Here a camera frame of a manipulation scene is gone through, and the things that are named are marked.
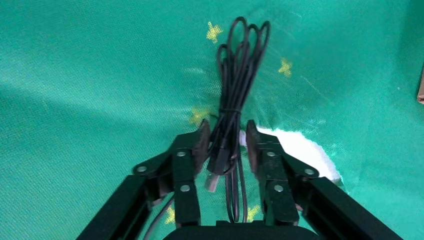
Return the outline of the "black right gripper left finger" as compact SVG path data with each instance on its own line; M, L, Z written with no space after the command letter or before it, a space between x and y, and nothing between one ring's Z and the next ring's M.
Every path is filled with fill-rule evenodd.
M79 240L136 240L153 207L173 195L177 228L200 226L195 185L208 155L210 125L179 134L164 152L137 164L79 234Z

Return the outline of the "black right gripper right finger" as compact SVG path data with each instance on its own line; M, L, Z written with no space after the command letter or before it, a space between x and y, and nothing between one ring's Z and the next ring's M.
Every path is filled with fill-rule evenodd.
M284 240L398 240L400 236L319 171L247 122L250 169L268 236Z

